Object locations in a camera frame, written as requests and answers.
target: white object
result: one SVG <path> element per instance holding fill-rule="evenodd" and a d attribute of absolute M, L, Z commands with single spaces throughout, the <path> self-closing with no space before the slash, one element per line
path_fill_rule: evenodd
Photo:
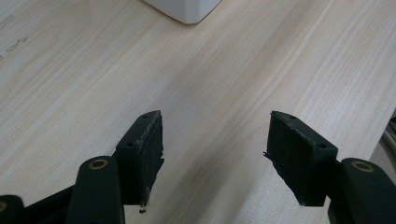
<path fill-rule="evenodd" d="M 166 15 L 186 24 L 201 21 L 221 0 L 144 0 Z"/>

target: screw hole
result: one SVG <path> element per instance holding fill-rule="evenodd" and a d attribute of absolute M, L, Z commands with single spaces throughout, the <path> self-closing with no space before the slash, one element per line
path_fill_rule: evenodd
<path fill-rule="evenodd" d="M 99 170 L 107 166 L 107 164 L 108 164 L 107 160 L 96 160 L 96 161 L 92 161 L 89 167 L 92 170 Z"/>
<path fill-rule="evenodd" d="M 138 141 L 136 141 L 136 142 L 130 142 L 130 143 L 127 144 L 128 147 L 134 147 L 134 146 L 137 146 L 137 145 L 139 145 L 139 142 L 138 142 Z"/>
<path fill-rule="evenodd" d="M 362 162 L 362 161 L 353 161 L 352 165 L 361 171 L 367 172 L 367 173 L 371 173 L 374 171 L 373 166 L 371 166 L 370 164 L 366 163 L 366 162 Z"/>

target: wood grain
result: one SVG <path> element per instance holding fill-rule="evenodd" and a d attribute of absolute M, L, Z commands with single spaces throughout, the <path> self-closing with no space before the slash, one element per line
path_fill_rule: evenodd
<path fill-rule="evenodd" d="M 161 109 L 165 164 L 127 223 L 328 223 L 265 150 L 291 113 L 369 159 L 396 106 L 396 1 L 223 0 L 183 25 L 140 0 L 0 2 L 0 194 L 31 204 Z"/>

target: table surface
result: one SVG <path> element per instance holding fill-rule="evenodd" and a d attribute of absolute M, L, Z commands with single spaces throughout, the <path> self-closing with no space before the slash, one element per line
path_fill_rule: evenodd
<path fill-rule="evenodd" d="M 262 156 L 270 112 L 369 159 L 396 106 L 396 1 L 223 0 L 184 25 L 140 0 L 2 0 L 0 55 L 0 194 L 73 185 L 161 109 L 165 163 L 127 223 L 328 223 Z"/>

